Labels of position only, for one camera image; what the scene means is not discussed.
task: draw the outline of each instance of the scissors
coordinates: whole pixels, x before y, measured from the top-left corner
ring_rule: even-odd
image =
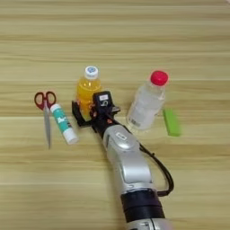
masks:
[[[51,91],[47,91],[45,94],[43,92],[37,92],[34,96],[35,104],[39,109],[43,111],[49,149],[51,148],[51,128],[49,121],[49,110],[50,107],[56,103],[56,100],[56,95]]]

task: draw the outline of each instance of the orange liquid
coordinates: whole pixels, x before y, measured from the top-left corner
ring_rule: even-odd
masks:
[[[93,94],[102,90],[100,79],[88,80],[82,77],[76,85],[76,99],[84,119],[90,119],[90,109],[93,104]]]

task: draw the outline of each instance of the white bottle cap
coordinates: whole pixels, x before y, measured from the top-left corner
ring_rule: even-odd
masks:
[[[95,66],[88,66],[84,71],[84,77],[88,80],[95,80],[98,77],[98,68]]]
[[[54,104],[50,107],[50,111],[53,113],[55,110],[61,109],[59,104]]]
[[[66,131],[64,131],[63,136],[69,145],[73,145],[78,141],[78,137],[76,136],[72,128],[69,128]]]

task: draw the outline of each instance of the white glue stick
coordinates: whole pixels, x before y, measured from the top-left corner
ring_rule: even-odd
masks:
[[[50,111],[53,113],[53,116],[55,118],[56,123],[58,124],[58,127],[64,136],[66,142],[69,145],[73,145],[77,142],[78,137],[75,134],[75,131],[73,130],[71,124],[69,123],[66,114],[61,109],[59,104],[54,104]]]

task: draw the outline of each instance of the wooden table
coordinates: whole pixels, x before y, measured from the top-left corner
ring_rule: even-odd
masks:
[[[167,165],[161,199],[177,230],[230,226],[230,5],[224,0],[0,1],[0,229],[125,229],[101,140],[71,116],[75,82],[100,68],[125,115],[153,70],[170,75],[163,116],[137,137]],[[80,141],[67,146],[53,118],[49,151],[37,91],[53,90]],[[151,164],[157,188],[164,181]]]

